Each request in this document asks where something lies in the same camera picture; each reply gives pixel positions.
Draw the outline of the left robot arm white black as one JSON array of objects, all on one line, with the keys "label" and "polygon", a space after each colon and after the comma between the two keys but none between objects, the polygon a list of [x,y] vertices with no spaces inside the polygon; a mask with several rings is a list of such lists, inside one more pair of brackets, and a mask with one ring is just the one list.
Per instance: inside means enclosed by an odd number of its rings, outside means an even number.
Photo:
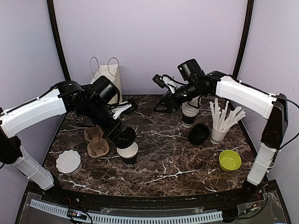
[{"label": "left robot arm white black", "polygon": [[84,115],[98,125],[104,134],[124,149],[131,146],[136,132],[121,122],[119,116],[136,110],[134,100],[110,104],[119,89],[105,76],[92,84],[80,85],[75,81],[62,81],[46,93],[11,109],[0,111],[0,161],[15,167],[35,182],[55,203],[63,203],[66,193],[52,173],[44,169],[25,148],[17,134],[47,120],[69,112]]}]

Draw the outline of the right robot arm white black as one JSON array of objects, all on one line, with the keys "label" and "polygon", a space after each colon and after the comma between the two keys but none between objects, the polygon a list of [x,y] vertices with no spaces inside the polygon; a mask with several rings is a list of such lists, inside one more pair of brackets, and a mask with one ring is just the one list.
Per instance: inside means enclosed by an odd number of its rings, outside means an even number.
[{"label": "right robot arm white black", "polygon": [[188,83],[174,91],[168,90],[154,107],[154,111],[173,113],[182,103],[204,95],[236,102],[267,119],[260,149],[247,176],[246,181],[250,184],[238,193],[238,198],[247,203],[256,196],[255,186],[261,183],[281,147],[288,126],[287,98],[283,94],[274,95],[258,90],[219,71],[206,75],[197,72]]}]

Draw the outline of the black paper coffee cup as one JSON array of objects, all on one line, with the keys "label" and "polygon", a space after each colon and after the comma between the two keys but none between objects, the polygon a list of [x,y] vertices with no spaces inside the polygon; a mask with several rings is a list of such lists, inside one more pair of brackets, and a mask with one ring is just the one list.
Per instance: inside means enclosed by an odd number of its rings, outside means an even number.
[{"label": "black paper coffee cup", "polygon": [[136,164],[138,149],[139,147],[136,142],[133,142],[128,148],[117,148],[117,153],[126,167],[131,168]]}]

